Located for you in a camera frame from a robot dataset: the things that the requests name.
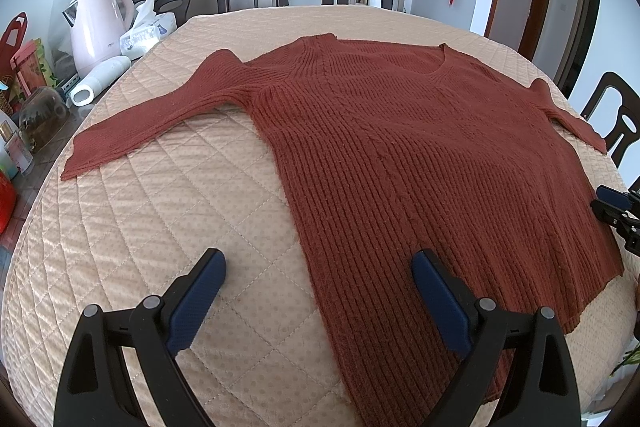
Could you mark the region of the white tissue pack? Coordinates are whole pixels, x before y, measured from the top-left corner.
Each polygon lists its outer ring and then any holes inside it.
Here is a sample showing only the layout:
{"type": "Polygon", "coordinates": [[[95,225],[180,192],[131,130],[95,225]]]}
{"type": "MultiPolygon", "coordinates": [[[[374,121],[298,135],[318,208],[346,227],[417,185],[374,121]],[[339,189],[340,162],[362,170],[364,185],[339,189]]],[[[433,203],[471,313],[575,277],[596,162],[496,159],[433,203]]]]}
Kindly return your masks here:
{"type": "Polygon", "coordinates": [[[157,13],[154,4],[155,0],[144,0],[139,4],[134,10],[131,28],[119,38],[120,54],[130,61],[147,54],[177,29],[175,14],[157,13]]]}

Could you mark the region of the dark chair right side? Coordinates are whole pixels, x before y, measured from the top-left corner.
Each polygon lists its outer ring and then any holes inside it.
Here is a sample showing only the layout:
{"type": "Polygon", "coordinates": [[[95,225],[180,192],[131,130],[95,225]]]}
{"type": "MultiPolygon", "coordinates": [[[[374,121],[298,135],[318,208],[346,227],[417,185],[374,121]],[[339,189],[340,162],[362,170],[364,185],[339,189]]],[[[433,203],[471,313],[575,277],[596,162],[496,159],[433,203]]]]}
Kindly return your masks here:
{"type": "Polygon", "coordinates": [[[580,116],[589,119],[608,89],[613,89],[620,95],[620,107],[617,109],[614,127],[604,138],[606,150],[611,152],[612,161],[618,167],[628,147],[639,141],[638,93],[616,72],[605,72],[580,116]]]}

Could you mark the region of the red gift bag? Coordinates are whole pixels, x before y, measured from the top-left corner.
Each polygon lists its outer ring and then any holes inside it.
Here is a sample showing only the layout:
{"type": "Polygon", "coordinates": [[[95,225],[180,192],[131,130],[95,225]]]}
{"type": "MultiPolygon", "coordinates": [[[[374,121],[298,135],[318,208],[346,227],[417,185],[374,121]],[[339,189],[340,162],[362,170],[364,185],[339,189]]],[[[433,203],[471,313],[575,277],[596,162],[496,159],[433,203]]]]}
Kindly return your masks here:
{"type": "Polygon", "coordinates": [[[21,49],[26,30],[28,18],[25,12],[18,13],[6,26],[0,39],[0,77],[6,78],[12,75],[10,65],[11,57],[21,49]]]}

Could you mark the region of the beige quilted table cover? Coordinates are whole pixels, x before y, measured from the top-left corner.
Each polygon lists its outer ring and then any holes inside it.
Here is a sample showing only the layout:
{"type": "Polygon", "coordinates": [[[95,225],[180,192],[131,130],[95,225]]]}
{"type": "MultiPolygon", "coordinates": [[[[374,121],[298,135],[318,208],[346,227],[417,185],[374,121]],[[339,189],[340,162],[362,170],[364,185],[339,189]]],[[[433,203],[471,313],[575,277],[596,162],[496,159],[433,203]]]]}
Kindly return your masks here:
{"type": "MultiPolygon", "coordinates": [[[[132,66],[80,128],[181,86],[206,56],[248,61],[301,36],[437,46],[528,86],[549,77],[518,52],[428,18],[358,6],[290,6],[196,16],[132,66]]],[[[52,426],[80,314],[163,294],[208,247],[227,277],[177,362],[216,426],[363,426],[314,303],[305,257],[269,147],[234,106],[190,119],[141,150],[61,181],[67,144],[32,203],[3,289],[1,338],[15,400],[52,426]]],[[[639,259],[622,254],[566,337],[583,410],[631,342],[639,259]]]]}

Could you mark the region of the pink electric kettle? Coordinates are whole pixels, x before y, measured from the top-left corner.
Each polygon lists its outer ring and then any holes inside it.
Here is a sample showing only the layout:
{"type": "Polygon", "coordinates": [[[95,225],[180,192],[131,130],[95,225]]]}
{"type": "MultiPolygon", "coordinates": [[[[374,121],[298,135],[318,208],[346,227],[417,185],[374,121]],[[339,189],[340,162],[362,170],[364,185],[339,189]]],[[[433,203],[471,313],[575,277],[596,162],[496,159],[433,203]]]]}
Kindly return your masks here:
{"type": "Polygon", "coordinates": [[[84,78],[96,65],[120,54],[119,39],[134,20],[134,2],[72,0],[63,16],[70,26],[76,72],[84,78]]]}

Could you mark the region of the white cylinder roll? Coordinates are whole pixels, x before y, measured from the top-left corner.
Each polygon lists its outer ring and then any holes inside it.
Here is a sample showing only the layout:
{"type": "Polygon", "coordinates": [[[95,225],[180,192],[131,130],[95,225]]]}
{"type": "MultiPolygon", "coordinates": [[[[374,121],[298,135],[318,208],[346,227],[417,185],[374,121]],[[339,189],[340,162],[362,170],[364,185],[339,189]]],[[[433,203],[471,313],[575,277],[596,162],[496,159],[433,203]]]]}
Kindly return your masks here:
{"type": "Polygon", "coordinates": [[[111,57],[96,65],[70,91],[70,101],[77,107],[91,104],[130,67],[131,61],[123,55],[111,57]]]}

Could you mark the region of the rust red knit sweater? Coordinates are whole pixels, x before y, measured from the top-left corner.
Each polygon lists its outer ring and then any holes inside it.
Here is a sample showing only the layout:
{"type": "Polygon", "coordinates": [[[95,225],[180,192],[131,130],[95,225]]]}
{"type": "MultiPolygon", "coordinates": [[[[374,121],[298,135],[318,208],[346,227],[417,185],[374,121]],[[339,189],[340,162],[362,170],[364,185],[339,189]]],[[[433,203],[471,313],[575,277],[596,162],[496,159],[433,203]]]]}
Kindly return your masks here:
{"type": "Polygon", "coordinates": [[[416,426],[454,375],[410,262],[431,249],[477,296],[564,331],[623,273],[574,142],[582,119],[448,46],[304,37],[210,54],[180,88],[76,136],[72,179],[224,104],[273,151],[334,359],[368,426],[416,426]]]}

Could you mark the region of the glass jar with contents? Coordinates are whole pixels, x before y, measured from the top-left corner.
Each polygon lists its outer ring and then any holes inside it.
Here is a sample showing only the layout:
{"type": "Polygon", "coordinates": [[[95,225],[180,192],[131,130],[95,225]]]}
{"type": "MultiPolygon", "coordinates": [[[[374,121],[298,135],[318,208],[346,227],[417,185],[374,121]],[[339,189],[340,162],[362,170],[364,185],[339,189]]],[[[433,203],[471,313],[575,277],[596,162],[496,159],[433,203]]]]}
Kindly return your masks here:
{"type": "Polygon", "coordinates": [[[21,137],[34,153],[45,147],[68,117],[68,108],[51,87],[39,87],[22,105],[18,115],[21,137]]]}

